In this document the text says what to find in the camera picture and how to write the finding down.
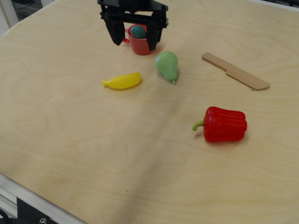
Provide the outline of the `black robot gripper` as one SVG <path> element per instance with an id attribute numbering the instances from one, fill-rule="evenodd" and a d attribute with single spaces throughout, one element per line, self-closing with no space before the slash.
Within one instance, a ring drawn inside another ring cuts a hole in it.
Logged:
<path id="1" fill-rule="evenodd" d="M 145 24 L 149 50 L 156 49 L 162 27 L 168 26 L 168 6 L 155 0 L 99 0 L 101 19 L 105 21 L 110 37 L 117 46 L 125 38 L 124 23 Z"/>

